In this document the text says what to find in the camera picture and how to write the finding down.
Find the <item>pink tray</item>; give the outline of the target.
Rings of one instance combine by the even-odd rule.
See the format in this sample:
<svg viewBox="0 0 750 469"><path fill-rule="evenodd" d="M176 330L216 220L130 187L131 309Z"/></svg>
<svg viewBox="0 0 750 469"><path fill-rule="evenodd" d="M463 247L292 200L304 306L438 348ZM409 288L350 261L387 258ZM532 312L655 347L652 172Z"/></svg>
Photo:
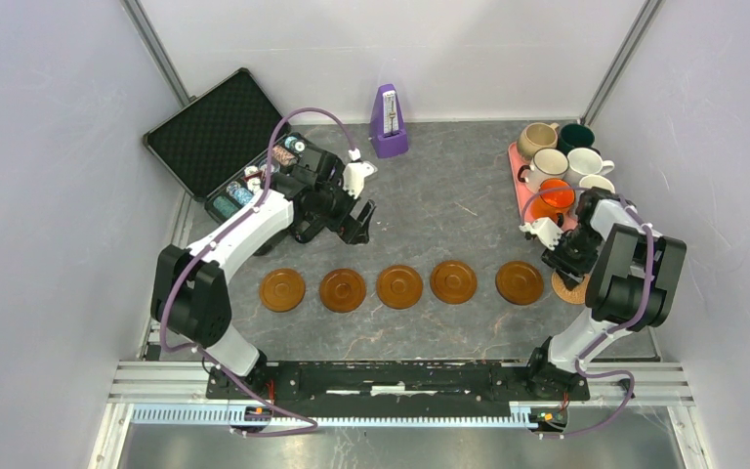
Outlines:
<svg viewBox="0 0 750 469"><path fill-rule="evenodd" d="M517 201L518 201L518 206L519 206L521 217L527 223L532 222L532 221L534 221L534 219L533 219L533 217L530 214L529 207L530 207L531 203L534 201L535 196L538 194L538 192L537 193L530 192L524 186L524 184L519 183L518 180L517 180L517 173L518 173L519 169L521 168L521 166L523 164L525 164L525 163L529 163L530 161L529 162L524 162L520 158L520 155L519 155L518 150L517 150L517 144L516 143L512 143L509 146L508 156L509 156L509 161L510 161L510 164L511 164L513 182L514 182L514 187L515 187L515 193L516 193L516 196L517 196ZM569 212L566 215L566 218L565 218L565 221L564 221L564 225L562 227L563 231L569 231L569 230L575 228L576 225L577 225L575 217L571 214L571 209L569 210Z"/></svg>

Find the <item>woven rattan coaster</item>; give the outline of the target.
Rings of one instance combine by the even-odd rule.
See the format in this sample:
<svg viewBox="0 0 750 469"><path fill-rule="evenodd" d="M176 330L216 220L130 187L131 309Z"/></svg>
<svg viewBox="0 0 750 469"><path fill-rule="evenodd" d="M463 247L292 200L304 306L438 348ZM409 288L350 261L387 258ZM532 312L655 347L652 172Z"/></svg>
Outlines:
<svg viewBox="0 0 750 469"><path fill-rule="evenodd" d="M584 276L581 283L576 285L574 288L569 289L565 286L560 275L556 272L553 272L551 275L551 285L557 296L564 302L572 305L583 305L585 303L589 279L589 276Z"/></svg>

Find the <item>orange mug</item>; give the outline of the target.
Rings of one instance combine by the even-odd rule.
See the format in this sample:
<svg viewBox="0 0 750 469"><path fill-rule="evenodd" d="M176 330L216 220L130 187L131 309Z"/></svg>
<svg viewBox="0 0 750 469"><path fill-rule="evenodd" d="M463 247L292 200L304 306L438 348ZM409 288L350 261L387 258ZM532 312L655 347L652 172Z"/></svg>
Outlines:
<svg viewBox="0 0 750 469"><path fill-rule="evenodd" d="M576 191L562 179L548 179L541 183L529 210L534 220L548 218L562 228L567 213L576 202Z"/></svg>

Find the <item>wooden coaster three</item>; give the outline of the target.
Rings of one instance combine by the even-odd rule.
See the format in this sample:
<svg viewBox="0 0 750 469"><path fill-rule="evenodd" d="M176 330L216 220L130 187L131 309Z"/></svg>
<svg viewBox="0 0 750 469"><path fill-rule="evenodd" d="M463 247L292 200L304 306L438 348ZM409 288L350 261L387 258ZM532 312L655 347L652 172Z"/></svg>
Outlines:
<svg viewBox="0 0 750 469"><path fill-rule="evenodd" d="M340 314L350 313L364 301L366 283L355 270L337 269L323 278L318 292L321 303L329 311Z"/></svg>

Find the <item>wooden coaster five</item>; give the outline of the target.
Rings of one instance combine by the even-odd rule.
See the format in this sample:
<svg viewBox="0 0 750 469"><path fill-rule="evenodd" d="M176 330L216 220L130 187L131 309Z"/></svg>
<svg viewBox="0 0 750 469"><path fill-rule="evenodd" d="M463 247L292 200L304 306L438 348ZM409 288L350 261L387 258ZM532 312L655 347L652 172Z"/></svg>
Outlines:
<svg viewBox="0 0 750 469"><path fill-rule="evenodd" d="M526 306L540 299L544 292L544 279L533 265L511 261L497 271L495 286L506 301Z"/></svg>

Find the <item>wooden coaster two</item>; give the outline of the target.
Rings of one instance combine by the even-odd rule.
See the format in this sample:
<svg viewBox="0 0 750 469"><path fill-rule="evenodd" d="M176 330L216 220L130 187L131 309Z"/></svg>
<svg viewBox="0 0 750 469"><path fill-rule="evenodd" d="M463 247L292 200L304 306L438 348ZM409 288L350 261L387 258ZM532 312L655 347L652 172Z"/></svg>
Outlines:
<svg viewBox="0 0 750 469"><path fill-rule="evenodd" d="M376 287L378 297L384 305L403 310L414 306L421 299L423 281L414 268L393 265L378 275Z"/></svg>

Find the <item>wooden coaster one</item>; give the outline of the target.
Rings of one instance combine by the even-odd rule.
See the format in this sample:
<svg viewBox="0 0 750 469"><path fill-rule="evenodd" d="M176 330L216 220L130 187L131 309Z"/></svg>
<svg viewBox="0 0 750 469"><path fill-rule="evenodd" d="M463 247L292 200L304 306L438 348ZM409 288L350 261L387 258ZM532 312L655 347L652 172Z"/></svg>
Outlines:
<svg viewBox="0 0 750 469"><path fill-rule="evenodd" d="M269 272L259 286L261 303L275 313L295 309L303 301L305 294L306 283L303 277L292 269Z"/></svg>

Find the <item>wooden coaster four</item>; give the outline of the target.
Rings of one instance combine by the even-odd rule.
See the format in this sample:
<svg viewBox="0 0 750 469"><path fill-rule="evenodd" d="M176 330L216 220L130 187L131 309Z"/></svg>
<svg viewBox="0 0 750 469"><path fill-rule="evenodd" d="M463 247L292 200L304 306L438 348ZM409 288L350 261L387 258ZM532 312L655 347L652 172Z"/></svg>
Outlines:
<svg viewBox="0 0 750 469"><path fill-rule="evenodd" d="M457 305L473 298L478 288L478 279L465 262L446 260L433 268L430 285L438 300Z"/></svg>

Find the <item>beige ceramic mug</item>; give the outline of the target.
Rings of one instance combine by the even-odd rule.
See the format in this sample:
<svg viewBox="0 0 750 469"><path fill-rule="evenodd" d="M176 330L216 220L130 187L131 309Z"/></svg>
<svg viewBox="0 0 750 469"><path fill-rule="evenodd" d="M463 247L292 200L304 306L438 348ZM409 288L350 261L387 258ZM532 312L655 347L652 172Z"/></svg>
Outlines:
<svg viewBox="0 0 750 469"><path fill-rule="evenodd" d="M524 162L529 162L542 149L555 149L558 144L560 124L534 122L527 125L517 140L517 150Z"/></svg>

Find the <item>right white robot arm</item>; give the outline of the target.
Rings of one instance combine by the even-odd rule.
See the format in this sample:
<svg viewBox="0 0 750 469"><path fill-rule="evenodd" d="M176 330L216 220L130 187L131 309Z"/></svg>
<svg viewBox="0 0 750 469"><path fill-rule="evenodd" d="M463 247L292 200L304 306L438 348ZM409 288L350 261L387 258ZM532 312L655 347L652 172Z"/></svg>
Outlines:
<svg viewBox="0 0 750 469"><path fill-rule="evenodd" d="M525 387L538 399L574 391L587 379L590 360L615 340L666 321L688 252L618 194L586 190L575 214L568 231L548 217L520 227L544 245L541 259L565 287L587 286L583 312L527 363Z"/></svg>

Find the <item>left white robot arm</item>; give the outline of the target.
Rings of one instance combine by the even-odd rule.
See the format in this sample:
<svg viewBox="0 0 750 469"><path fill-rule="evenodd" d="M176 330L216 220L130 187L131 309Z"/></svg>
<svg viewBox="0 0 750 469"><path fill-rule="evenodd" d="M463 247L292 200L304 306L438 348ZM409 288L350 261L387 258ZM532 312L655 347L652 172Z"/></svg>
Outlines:
<svg viewBox="0 0 750 469"><path fill-rule="evenodd" d="M216 230L182 248L166 246L157 258L150 315L160 326L185 337L231 371L230 385L244 398L267 388L264 355L232 323L229 282L255 253L272 248L286 235L311 241L323 230L346 244L369 239L375 209L367 201L354 216L365 183L377 172L358 149L344 161L302 141L292 158L259 164L251 180L269 183Z"/></svg>

